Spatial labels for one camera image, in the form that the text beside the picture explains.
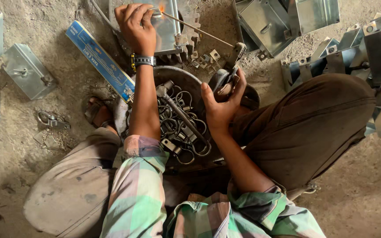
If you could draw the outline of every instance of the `rolled-up sleeve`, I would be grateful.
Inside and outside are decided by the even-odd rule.
[[[278,186],[262,193],[240,194],[231,181],[228,190],[232,208],[252,222],[264,226],[271,237],[325,237],[310,211],[296,207]]]
[[[168,159],[159,141],[129,136],[128,157],[117,170],[110,194],[102,238],[161,237],[166,219],[162,173]]]

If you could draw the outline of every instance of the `black watch strap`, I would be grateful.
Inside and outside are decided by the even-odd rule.
[[[136,54],[130,55],[130,64],[133,71],[136,72],[136,68],[141,65],[152,65],[152,67],[157,66],[157,60],[155,57],[140,56]]]

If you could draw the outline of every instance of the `trouser leg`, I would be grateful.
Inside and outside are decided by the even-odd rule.
[[[359,78],[324,74],[282,100],[235,119],[233,137],[247,155],[288,191],[320,176],[364,138],[375,107]]]
[[[98,237],[120,145],[106,128],[78,144],[30,188],[23,209],[29,223],[59,237]]]

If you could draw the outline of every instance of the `welding rod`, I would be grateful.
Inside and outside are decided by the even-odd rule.
[[[210,34],[206,33],[206,32],[203,31],[203,30],[199,30],[198,28],[196,28],[196,27],[194,27],[194,26],[191,26],[191,25],[185,23],[184,21],[181,21],[181,20],[179,20],[179,19],[177,19],[177,18],[175,18],[175,17],[173,17],[173,16],[171,16],[171,15],[165,13],[165,12],[161,12],[161,13],[162,13],[163,15],[165,15],[166,17],[169,17],[169,18],[171,18],[171,19],[173,19],[173,20],[176,20],[176,21],[180,22],[181,24],[183,24],[183,25],[185,25],[185,26],[188,26],[188,27],[192,28],[193,30],[197,30],[197,31],[199,31],[199,32],[202,33],[202,34],[205,34],[205,35],[207,35],[207,36],[209,36],[209,37],[211,37],[211,38],[213,38],[213,39],[215,39],[215,40],[218,40],[218,41],[220,41],[220,42],[222,42],[222,43],[225,43],[226,45],[228,45],[228,46],[234,48],[234,46],[232,46],[231,44],[229,44],[229,43],[227,43],[227,42],[225,42],[225,41],[222,41],[222,40],[220,40],[219,38],[217,38],[217,37],[215,37],[215,36],[213,36],[213,35],[210,35]]]

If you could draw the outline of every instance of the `hand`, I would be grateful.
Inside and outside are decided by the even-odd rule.
[[[154,11],[148,11],[151,7],[151,4],[134,3],[114,9],[125,40],[141,56],[154,56],[157,43],[155,29],[151,24]]]
[[[201,84],[201,95],[207,110],[208,128],[213,137],[228,133],[230,120],[241,105],[241,98],[246,88],[246,79],[241,68],[237,70],[236,74],[240,79],[227,102],[216,102],[213,91],[208,84]]]

